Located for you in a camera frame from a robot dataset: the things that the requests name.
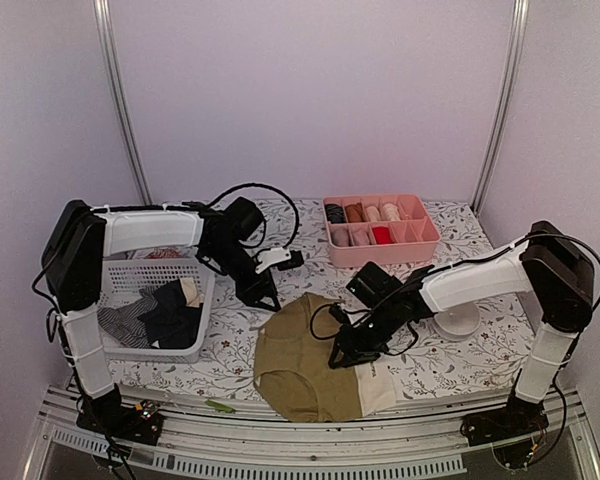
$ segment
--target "black cloth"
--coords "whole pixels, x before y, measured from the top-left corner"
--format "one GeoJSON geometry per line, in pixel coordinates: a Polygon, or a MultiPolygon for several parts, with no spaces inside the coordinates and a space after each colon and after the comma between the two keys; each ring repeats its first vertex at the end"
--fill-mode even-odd
{"type": "Polygon", "coordinates": [[[153,292],[153,298],[158,306],[138,317],[145,324],[149,343],[154,346],[158,342],[160,349],[184,349],[193,345],[200,328],[202,304],[187,306],[180,280],[161,286],[153,292]]]}
{"type": "Polygon", "coordinates": [[[140,300],[120,308],[99,308],[100,327],[125,347],[151,348],[147,340],[147,327],[138,317],[158,305],[151,295],[152,291],[153,288],[140,290],[140,300]]]}
{"type": "Polygon", "coordinates": [[[324,210],[327,214],[327,220],[331,223],[347,223],[344,216],[344,209],[335,203],[327,203],[324,206],[324,210]]]}

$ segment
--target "striped cloth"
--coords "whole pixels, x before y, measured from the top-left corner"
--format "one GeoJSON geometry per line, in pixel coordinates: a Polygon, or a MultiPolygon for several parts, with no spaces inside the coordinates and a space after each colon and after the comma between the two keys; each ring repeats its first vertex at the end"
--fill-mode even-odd
{"type": "Polygon", "coordinates": [[[140,290],[142,298],[124,307],[99,308],[100,327],[125,347],[151,348],[145,324],[138,320],[138,317],[158,306],[152,295],[155,290],[155,287],[140,290]]]}

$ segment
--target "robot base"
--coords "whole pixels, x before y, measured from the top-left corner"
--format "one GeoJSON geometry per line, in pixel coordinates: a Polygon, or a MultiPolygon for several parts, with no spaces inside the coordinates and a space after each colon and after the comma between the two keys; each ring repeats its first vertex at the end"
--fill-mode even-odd
{"type": "Polygon", "coordinates": [[[460,433],[473,447],[529,435],[548,426],[542,402],[532,404],[511,396],[505,407],[465,416],[460,433]]]}
{"type": "MultiPolygon", "coordinates": [[[[150,418],[146,418],[133,408],[120,407],[119,418],[123,420],[116,425],[115,429],[108,431],[112,437],[145,445],[155,446],[158,444],[164,423],[162,415],[154,413],[150,418]]],[[[78,415],[76,425],[91,432],[104,434],[93,418],[84,412],[78,415]]]]}

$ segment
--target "red rolled cloth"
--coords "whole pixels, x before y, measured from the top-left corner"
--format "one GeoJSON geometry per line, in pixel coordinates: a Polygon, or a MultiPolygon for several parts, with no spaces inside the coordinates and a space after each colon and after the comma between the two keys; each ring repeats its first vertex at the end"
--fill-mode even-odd
{"type": "Polygon", "coordinates": [[[374,227],[371,231],[378,245],[390,245],[393,243],[391,241],[391,233],[387,227],[374,227]]]}

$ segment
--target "white round base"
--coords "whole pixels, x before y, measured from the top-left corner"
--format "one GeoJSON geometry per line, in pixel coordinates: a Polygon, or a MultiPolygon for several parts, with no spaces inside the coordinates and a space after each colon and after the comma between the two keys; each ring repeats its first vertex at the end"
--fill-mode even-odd
{"type": "Polygon", "coordinates": [[[470,338],[480,327],[480,310],[474,303],[458,305],[446,312],[436,313],[433,328],[438,335],[450,342],[462,342],[470,338]]]}

